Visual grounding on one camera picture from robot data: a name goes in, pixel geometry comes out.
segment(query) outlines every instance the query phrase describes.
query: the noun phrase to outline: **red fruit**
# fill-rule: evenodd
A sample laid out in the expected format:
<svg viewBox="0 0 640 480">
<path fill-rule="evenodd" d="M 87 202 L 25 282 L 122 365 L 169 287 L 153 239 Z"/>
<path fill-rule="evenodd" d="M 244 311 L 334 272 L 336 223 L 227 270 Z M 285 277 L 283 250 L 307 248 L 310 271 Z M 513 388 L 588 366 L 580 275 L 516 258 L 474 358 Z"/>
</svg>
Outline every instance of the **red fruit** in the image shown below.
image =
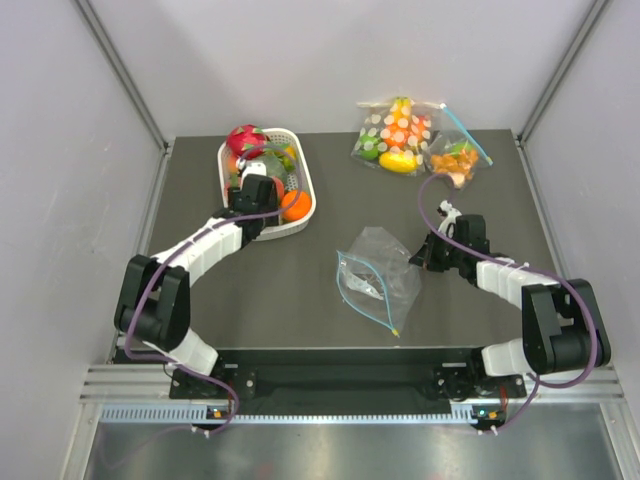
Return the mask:
<svg viewBox="0 0 640 480">
<path fill-rule="evenodd" d="M 234 128 L 227 137 L 227 145 L 233 153 L 241 156 L 245 151 L 257 145 L 264 145 L 269 139 L 262 129 L 255 125 L 242 125 Z M 251 152 L 246 158 L 256 158 L 264 152 L 258 148 Z"/>
<path fill-rule="evenodd" d="M 273 183 L 276 184 L 276 193 L 278 194 L 278 203 L 280 202 L 280 200 L 282 200 L 282 197 L 284 197 L 284 183 L 282 183 L 282 180 L 280 180 L 278 177 L 271 177 L 273 178 Z"/>
</svg>

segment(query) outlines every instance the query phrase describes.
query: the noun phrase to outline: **plastic bag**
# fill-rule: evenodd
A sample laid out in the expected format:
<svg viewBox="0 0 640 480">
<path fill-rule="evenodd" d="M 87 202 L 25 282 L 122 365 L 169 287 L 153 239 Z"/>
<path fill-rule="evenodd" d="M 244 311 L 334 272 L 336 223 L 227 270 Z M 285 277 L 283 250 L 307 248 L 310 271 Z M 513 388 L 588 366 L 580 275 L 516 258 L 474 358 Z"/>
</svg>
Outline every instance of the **plastic bag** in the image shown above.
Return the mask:
<svg viewBox="0 0 640 480">
<path fill-rule="evenodd" d="M 365 227 L 348 252 L 338 251 L 336 282 L 358 313 L 400 336 L 422 288 L 411 254 L 382 227 Z"/>
<path fill-rule="evenodd" d="M 444 104 L 441 110 L 427 165 L 434 173 L 449 175 L 455 188 L 462 188 L 477 168 L 491 166 L 493 162 L 451 110 Z"/>
<path fill-rule="evenodd" d="M 432 136 L 437 108 L 396 97 L 390 105 L 369 107 L 351 156 L 373 168 L 418 175 Z"/>
</svg>

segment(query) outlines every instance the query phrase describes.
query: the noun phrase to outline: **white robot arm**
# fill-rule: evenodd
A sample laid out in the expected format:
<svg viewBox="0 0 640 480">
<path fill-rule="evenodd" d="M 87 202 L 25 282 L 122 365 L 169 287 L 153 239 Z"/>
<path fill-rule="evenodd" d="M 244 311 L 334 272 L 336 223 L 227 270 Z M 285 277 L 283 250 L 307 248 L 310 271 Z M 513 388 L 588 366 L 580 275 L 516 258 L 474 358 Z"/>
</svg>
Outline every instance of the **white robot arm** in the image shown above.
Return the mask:
<svg viewBox="0 0 640 480">
<path fill-rule="evenodd" d="M 580 308 L 568 292 L 554 279 L 516 268 L 507 256 L 492 254 L 481 215 L 463 215 L 447 201 L 440 204 L 438 213 L 443 219 L 439 232 L 499 263 L 481 261 L 433 233 L 427 235 L 410 262 L 434 272 L 456 268 L 473 286 L 522 310 L 522 338 L 478 349 L 481 375 L 499 377 L 533 372 L 543 375 L 584 368 L 589 358 L 589 333 Z M 585 280 L 569 283 L 587 305 L 597 330 L 596 366 L 605 365 L 611 358 L 611 347 L 593 289 Z M 561 325 L 559 317 L 572 323 Z"/>
<path fill-rule="evenodd" d="M 167 264 L 158 282 L 158 298 L 147 300 L 133 335 L 176 363 L 203 375 L 211 373 L 218 352 L 190 327 L 190 288 L 216 263 L 254 240 L 265 226 L 278 222 L 274 216 L 238 218 L 239 223 L 219 225 L 229 218 L 276 211 L 277 194 L 271 178 L 243 175 L 242 190 L 230 189 L 228 195 L 229 208 L 217 212 L 188 238 L 164 252 L 151 257 L 136 255 L 129 261 L 114 321 L 118 330 L 128 331 L 151 276 L 175 252 L 184 250 Z M 183 249 L 187 243 L 192 245 Z"/>
</svg>

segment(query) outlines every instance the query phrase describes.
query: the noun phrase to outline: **white wall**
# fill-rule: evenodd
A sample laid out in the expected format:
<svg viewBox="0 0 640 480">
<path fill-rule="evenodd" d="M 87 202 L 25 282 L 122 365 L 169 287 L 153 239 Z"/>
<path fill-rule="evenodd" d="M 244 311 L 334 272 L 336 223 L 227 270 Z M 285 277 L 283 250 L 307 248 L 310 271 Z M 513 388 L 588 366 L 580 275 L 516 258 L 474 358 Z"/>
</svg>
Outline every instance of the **white wall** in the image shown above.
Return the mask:
<svg viewBox="0 0 640 480">
<path fill-rule="evenodd" d="M 0 476 L 57 478 L 159 151 L 70 1 L 0 14 Z"/>
<path fill-rule="evenodd" d="M 397 94 L 517 131 L 590 3 L 93 0 L 166 136 L 353 131 Z"/>
<path fill-rule="evenodd" d="M 595 287 L 640 425 L 638 19 L 638 2 L 611 2 L 529 148 L 568 268 Z"/>
</svg>

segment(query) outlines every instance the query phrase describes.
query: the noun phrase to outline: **green lime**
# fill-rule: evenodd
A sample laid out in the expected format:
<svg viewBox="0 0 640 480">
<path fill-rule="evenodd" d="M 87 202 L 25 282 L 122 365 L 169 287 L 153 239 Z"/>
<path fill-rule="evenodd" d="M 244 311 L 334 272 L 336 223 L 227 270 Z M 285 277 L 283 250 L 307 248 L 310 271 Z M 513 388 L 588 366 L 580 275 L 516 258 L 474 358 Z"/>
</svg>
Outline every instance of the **green lime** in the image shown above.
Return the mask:
<svg viewBox="0 0 640 480">
<path fill-rule="evenodd" d="M 378 158 L 378 144 L 380 143 L 380 139 L 378 137 L 372 137 L 371 135 L 360 135 L 358 139 L 360 143 L 360 148 L 358 149 L 358 155 L 360 155 L 365 160 L 375 160 Z"/>
<path fill-rule="evenodd" d="M 473 151 L 473 145 L 467 140 L 454 143 L 449 149 L 449 153 L 453 156 L 458 156 L 462 152 L 465 152 L 467 155 L 470 155 L 472 151 Z"/>
</svg>

